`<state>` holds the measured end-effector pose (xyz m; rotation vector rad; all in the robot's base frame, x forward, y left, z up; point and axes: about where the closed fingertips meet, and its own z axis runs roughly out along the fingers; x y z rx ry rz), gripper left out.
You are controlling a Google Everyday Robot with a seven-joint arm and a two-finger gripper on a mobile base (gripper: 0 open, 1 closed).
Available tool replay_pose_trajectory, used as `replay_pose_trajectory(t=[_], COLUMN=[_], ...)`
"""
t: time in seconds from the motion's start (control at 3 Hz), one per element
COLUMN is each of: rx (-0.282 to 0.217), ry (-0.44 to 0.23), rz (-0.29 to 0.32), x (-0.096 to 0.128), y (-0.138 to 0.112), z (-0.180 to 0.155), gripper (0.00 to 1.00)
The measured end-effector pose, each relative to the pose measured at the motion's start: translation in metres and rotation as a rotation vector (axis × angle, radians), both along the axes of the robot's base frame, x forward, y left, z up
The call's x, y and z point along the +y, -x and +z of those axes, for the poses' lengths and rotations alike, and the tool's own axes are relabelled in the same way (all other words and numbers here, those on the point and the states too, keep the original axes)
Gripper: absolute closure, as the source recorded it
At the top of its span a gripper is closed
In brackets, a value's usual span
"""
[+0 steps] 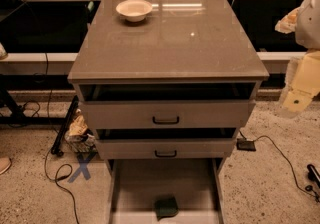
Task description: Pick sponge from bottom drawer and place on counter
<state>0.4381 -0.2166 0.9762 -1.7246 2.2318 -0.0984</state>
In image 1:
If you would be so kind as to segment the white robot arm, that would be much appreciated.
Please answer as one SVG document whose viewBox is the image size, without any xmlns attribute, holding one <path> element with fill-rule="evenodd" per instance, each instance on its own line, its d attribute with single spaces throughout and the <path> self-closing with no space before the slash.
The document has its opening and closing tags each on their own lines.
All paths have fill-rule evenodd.
<svg viewBox="0 0 320 224">
<path fill-rule="evenodd" d="M 304 0 L 277 22 L 275 30 L 294 32 L 296 43 L 307 49 L 303 57 L 289 61 L 279 98 L 279 114 L 293 118 L 320 93 L 320 0 Z"/>
</svg>

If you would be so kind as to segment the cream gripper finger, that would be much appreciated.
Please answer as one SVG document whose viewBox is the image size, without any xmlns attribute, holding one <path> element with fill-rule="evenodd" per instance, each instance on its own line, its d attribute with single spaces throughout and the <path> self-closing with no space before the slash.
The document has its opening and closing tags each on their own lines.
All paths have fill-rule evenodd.
<svg viewBox="0 0 320 224">
<path fill-rule="evenodd" d="M 281 20 L 279 20 L 275 26 L 275 30 L 280 33 L 289 34 L 295 31 L 297 23 L 298 8 L 293 9 Z"/>
<path fill-rule="evenodd" d="M 320 51 L 310 49 L 303 57 L 289 61 L 277 112 L 282 117 L 296 117 L 319 93 Z"/>
</svg>

